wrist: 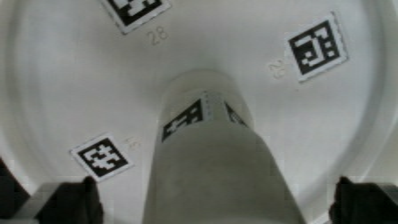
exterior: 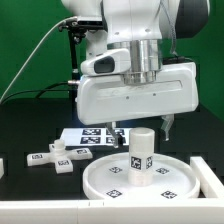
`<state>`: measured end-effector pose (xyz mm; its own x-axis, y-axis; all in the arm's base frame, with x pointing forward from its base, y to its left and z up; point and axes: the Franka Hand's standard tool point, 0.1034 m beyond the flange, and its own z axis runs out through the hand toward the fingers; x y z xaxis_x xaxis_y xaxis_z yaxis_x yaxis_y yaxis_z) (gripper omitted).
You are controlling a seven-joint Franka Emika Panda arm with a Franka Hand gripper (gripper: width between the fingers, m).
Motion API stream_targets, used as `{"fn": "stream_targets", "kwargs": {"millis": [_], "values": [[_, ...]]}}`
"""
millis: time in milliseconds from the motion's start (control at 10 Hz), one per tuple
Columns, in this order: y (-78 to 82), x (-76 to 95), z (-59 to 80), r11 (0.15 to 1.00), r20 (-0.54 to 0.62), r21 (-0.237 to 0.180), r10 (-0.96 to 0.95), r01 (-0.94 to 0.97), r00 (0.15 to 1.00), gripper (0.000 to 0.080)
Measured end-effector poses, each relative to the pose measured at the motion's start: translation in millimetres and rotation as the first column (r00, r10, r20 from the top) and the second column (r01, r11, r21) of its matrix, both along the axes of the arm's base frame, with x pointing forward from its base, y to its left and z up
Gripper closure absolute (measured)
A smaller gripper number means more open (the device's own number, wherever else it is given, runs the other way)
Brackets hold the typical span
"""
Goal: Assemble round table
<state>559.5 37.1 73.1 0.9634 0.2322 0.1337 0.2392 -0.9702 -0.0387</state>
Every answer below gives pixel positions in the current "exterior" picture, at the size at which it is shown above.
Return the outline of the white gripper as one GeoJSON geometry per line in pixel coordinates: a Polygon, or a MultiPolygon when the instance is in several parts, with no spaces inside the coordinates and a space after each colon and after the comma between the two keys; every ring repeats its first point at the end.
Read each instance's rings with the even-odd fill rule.
{"type": "Polygon", "coordinates": [[[116,121],[162,116],[165,140],[177,113],[198,106],[194,62],[164,65],[154,82],[126,85],[121,75],[84,76],[78,86],[77,114],[85,125],[106,123],[113,146],[119,147],[116,121]]]}

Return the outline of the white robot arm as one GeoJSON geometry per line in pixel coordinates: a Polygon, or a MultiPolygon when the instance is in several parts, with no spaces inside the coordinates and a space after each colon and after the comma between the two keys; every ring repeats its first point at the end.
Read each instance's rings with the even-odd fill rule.
{"type": "Polygon", "coordinates": [[[77,92],[85,125],[103,123],[118,147],[122,120],[174,115],[198,106],[196,65],[176,53],[162,61],[160,43],[195,36],[208,21],[209,0],[61,0],[86,36],[86,60],[77,92]]]}

